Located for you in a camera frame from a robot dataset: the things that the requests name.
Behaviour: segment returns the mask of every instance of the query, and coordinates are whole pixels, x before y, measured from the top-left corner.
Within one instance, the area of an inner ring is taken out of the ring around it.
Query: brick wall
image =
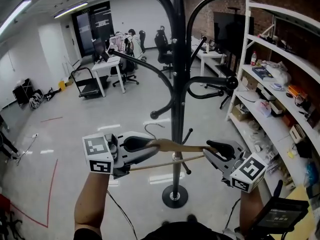
[[[191,12],[202,0],[184,0],[185,14],[188,20]],[[320,22],[320,0],[252,0],[257,3],[268,4],[296,11]],[[233,13],[228,7],[240,8],[238,12],[245,14],[246,0],[217,0],[206,5],[198,14],[192,33],[196,36],[205,35],[208,39],[214,36],[214,15],[213,12]],[[261,10],[252,9],[251,16],[254,17],[254,34],[260,34],[272,24],[272,15]],[[277,21],[276,35],[286,38],[287,32],[293,33],[310,47],[303,51],[303,57],[312,62],[320,69],[320,37],[285,21]],[[268,57],[269,50],[259,44],[253,45],[257,51],[258,59],[265,60]],[[302,69],[273,52],[271,60],[274,62],[283,61],[292,76],[292,83],[300,85],[311,97],[311,101],[320,111],[320,96],[318,95],[320,85]]]

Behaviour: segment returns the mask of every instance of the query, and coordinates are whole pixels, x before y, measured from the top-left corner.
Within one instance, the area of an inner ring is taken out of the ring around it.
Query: white floor
[[[147,51],[146,56],[149,63],[162,68],[163,65],[157,61],[158,51]],[[199,61],[193,63],[191,73],[193,76],[200,75]],[[74,207],[88,175],[82,145],[83,136],[96,133],[100,127],[118,124],[120,127],[106,129],[104,132],[144,133],[144,122],[151,121],[150,112],[167,104],[169,91],[156,74],[139,66],[136,76],[140,84],[127,83],[125,94],[122,94],[119,84],[116,87],[110,84],[105,98],[79,98],[78,89],[73,84],[32,112],[25,127],[21,129],[16,146],[25,151],[33,141],[30,137],[36,133],[39,133],[39,136],[29,153],[21,159],[19,166],[12,161],[8,163],[3,180],[3,194],[26,215],[43,224],[34,222],[12,208],[16,211],[16,216],[23,220],[20,231],[26,239],[73,238]],[[109,79],[112,82],[116,80],[116,77]],[[197,83],[191,88],[198,94],[212,91]],[[188,145],[205,145],[207,140],[217,138],[236,140],[244,145],[232,122],[224,120],[229,103],[220,110],[223,99],[224,97],[215,97],[198,100],[187,94],[185,134],[189,128],[193,128]],[[41,122],[52,118],[59,119]],[[159,119],[167,118],[170,118],[170,112],[161,115]],[[165,128],[150,126],[149,129],[158,138],[170,139],[171,124],[162,124]],[[196,155],[199,154],[188,153],[184,154],[184,157]],[[158,153],[138,166],[170,162],[171,157],[171,153]],[[186,175],[182,169],[180,184],[187,189],[189,199],[186,205],[179,209],[168,208],[162,202],[162,192],[170,182],[150,182],[150,177],[171,174],[172,166],[132,172],[112,181],[109,191],[131,219],[139,239],[156,230],[162,221],[184,221],[190,213],[195,214],[199,222],[214,231],[221,232],[224,229],[231,208],[240,197],[240,191],[221,183],[222,174],[205,158],[187,164],[192,174]],[[239,205],[229,227],[237,227],[238,219]],[[101,231],[103,238],[108,240],[134,239],[131,227],[109,197]]]

